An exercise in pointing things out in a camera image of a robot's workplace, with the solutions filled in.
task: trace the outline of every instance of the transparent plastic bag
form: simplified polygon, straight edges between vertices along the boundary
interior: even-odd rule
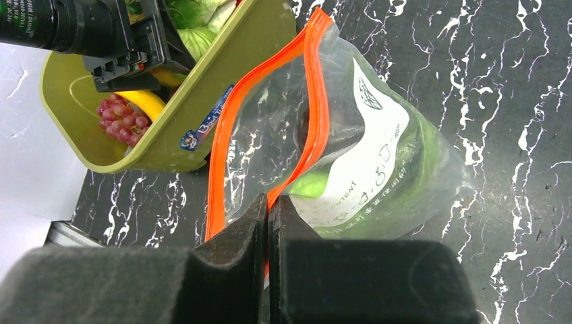
[[[207,237],[261,192],[324,238],[398,238],[472,191],[453,147],[320,9],[233,89],[211,155]]]

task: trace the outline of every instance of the green plastic basket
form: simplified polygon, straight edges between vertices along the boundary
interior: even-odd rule
[[[295,20],[285,0],[244,0],[197,62],[177,93],[137,146],[99,128],[96,108],[109,94],[95,90],[79,55],[51,53],[40,81],[48,114],[79,159],[99,173],[125,169],[190,171],[202,167],[214,131],[194,152],[179,147],[188,130],[196,130],[231,84],[274,55],[295,36]]]

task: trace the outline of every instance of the marble surface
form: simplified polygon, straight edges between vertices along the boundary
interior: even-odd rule
[[[319,5],[439,127],[478,193],[405,239],[441,241],[483,323],[572,323],[572,7],[568,1],[294,0]],[[202,241],[208,170],[88,172],[73,224],[109,246]]]

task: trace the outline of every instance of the blue logo label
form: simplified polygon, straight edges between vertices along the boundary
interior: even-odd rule
[[[228,87],[223,96],[214,105],[214,108],[212,108],[210,113],[208,113],[206,118],[198,126],[197,130],[189,130],[186,132],[183,138],[181,138],[181,143],[179,144],[181,149],[192,152],[199,147],[200,143],[202,143],[206,138],[210,130],[217,124],[219,117],[221,116],[223,106],[225,105],[232,88],[234,88],[234,84],[231,84]]]

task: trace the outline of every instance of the orange bag edge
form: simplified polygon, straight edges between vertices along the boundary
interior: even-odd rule
[[[306,78],[310,111],[308,138],[293,173],[285,182],[268,193],[268,208],[274,204],[284,188],[307,171],[323,153],[328,140],[329,112],[318,49],[325,31],[332,23],[333,21],[325,12],[316,8],[304,29],[277,54],[241,78],[229,95],[221,112],[212,142],[205,241],[225,228],[224,177],[227,153],[234,122],[244,98],[250,89],[263,78],[302,54],[304,54],[304,68],[308,76]],[[268,265],[266,265],[266,274],[268,275]]]

